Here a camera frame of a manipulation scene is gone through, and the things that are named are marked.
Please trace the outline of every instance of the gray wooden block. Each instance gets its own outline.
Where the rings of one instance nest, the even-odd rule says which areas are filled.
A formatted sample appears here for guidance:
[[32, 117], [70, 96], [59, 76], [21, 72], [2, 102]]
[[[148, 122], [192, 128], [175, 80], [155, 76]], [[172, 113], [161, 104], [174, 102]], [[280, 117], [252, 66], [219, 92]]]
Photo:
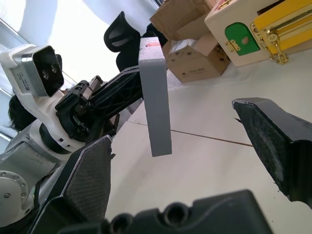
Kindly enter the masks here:
[[152, 156], [172, 154], [167, 65], [158, 38], [142, 38], [138, 59]]

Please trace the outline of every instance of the black hair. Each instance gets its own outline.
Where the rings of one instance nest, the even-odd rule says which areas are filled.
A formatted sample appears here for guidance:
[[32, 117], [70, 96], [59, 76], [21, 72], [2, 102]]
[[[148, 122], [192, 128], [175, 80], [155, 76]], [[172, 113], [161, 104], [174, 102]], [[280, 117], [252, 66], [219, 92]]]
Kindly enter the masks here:
[[22, 106], [16, 95], [14, 95], [10, 100], [8, 114], [11, 120], [10, 127], [17, 132], [22, 131], [36, 120], [36, 117], [34, 117]]

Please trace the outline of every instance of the camera lens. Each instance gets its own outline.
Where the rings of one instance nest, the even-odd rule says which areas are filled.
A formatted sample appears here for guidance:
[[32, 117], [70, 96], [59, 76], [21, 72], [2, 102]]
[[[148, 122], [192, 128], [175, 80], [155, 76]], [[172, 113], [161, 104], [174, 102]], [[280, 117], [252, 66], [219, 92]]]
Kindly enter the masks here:
[[43, 70], [42, 71], [42, 76], [45, 80], [48, 80], [49, 79], [49, 73], [46, 71], [46, 70]]
[[53, 73], [56, 73], [56, 72], [57, 72], [57, 68], [56, 68], [55, 65], [51, 65], [51, 68], [52, 68], [52, 72], [53, 72]]

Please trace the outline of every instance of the white tabletop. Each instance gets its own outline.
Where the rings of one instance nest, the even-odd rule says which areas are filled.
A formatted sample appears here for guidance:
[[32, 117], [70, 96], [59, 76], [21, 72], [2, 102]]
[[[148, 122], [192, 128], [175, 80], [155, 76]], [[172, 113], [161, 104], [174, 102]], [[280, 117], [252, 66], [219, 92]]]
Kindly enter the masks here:
[[113, 140], [111, 194], [106, 215], [133, 215], [172, 202], [249, 189], [276, 234], [309, 234], [312, 210], [290, 202], [253, 147], [172, 132], [173, 154], [152, 157], [148, 128], [126, 122]]
[[[180, 84], [168, 76], [171, 129], [250, 144], [232, 108], [235, 98], [269, 98], [285, 111], [312, 122], [312, 50], [290, 55], [285, 65], [267, 60], [232, 64], [220, 78]], [[144, 104], [129, 119], [146, 125]]]

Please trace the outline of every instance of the cardboard box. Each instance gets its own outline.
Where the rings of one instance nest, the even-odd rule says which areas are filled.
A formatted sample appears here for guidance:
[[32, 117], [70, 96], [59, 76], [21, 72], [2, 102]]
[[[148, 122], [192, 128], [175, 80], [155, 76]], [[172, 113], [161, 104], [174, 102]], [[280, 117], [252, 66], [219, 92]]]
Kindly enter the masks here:
[[150, 21], [167, 39], [178, 41], [178, 29], [209, 12], [207, 0], [170, 0], [158, 8]]
[[170, 53], [171, 41], [163, 47], [169, 70], [182, 82], [219, 77], [230, 63], [211, 33], [202, 36], [190, 47]]
[[207, 25], [205, 24], [205, 18], [208, 13], [193, 20], [187, 25], [177, 30], [177, 34], [180, 40], [194, 39], [199, 40], [203, 35], [209, 32]]

